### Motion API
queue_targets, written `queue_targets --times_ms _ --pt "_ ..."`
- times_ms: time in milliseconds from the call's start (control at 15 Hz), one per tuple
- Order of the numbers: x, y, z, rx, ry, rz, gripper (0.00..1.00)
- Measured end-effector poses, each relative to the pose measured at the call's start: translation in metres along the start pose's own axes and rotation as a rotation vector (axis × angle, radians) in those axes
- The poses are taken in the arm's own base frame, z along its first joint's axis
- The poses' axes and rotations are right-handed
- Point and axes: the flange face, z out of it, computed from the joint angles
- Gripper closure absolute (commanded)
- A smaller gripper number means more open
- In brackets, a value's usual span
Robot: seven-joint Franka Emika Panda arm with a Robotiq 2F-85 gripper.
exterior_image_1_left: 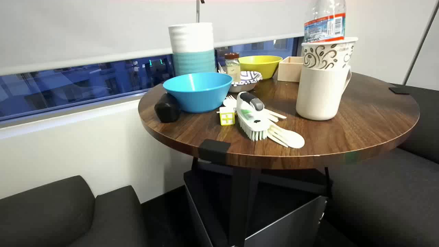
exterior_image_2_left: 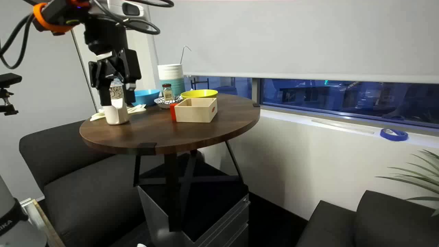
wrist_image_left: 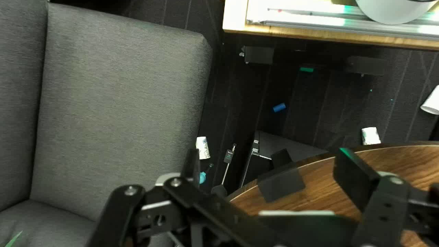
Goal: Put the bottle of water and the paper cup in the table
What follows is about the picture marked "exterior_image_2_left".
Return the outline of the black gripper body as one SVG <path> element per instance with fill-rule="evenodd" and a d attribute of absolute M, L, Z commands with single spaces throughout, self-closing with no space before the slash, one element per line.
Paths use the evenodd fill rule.
<path fill-rule="evenodd" d="M 94 88 L 107 86 L 114 77 L 125 84 L 142 78 L 138 53 L 128 48 L 127 30 L 109 19 L 90 19 L 85 23 L 84 38 L 95 55 L 110 53 L 109 58 L 90 62 Z"/>

